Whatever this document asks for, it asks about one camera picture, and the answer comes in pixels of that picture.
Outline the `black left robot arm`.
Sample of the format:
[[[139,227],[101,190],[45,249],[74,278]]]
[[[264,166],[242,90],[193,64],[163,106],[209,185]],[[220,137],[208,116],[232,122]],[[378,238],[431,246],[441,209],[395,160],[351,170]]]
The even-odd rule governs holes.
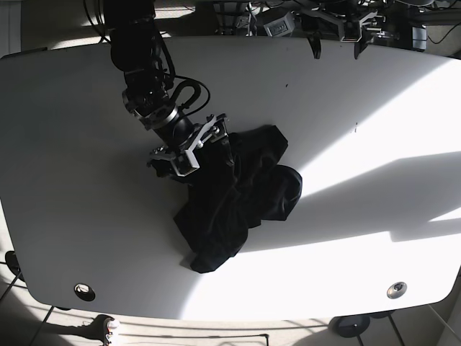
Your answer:
[[[315,59],[321,57],[321,40],[354,46],[354,58],[371,45],[423,52],[428,42],[438,45],[427,29],[460,27],[460,2],[437,7],[434,1],[314,1],[295,12]]]

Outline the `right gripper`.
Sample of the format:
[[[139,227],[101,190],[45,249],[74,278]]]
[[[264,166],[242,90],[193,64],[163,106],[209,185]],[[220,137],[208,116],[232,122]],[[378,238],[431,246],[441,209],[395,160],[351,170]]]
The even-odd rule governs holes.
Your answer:
[[[213,144],[224,162],[234,162],[225,122],[225,113],[210,115],[204,124],[192,128],[172,130],[173,137],[149,153],[147,167],[156,171],[157,177],[187,183],[185,177],[200,168],[197,152],[205,154]]]

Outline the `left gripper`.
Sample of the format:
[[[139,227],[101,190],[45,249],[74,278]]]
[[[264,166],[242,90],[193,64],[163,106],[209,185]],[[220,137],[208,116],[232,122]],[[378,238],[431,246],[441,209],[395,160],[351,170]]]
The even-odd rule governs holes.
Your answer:
[[[329,14],[323,9],[302,9],[301,13],[309,17],[326,20],[327,22],[336,25],[338,28],[339,40],[341,42],[355,42],[355,59],[358,59],[362,52],[372,44],[372,33],[365,32],[362,34],[362,27],[366,21],[375,18],[378,15],[378,11],[367,10],[363,14]],[[314,59],[320,59],[321,34],[319,32],[309,33],[307,34],[307,39],[310,44]]]

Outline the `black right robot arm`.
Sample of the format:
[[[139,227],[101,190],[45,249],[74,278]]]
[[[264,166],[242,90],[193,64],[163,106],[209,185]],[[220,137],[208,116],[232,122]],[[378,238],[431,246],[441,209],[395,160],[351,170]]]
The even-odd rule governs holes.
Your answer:
[[[166,43],[154,19],[152,1],[103,1],[112,63],[123,72],[126,110],[162,145],[150,152],[147,165],[160,177],[184,178],[206,165],[233,166],[225,126],[226,116],[210,115],[205,123],[192,123],[189,108],[208,88],[196,79],[180,83]]]

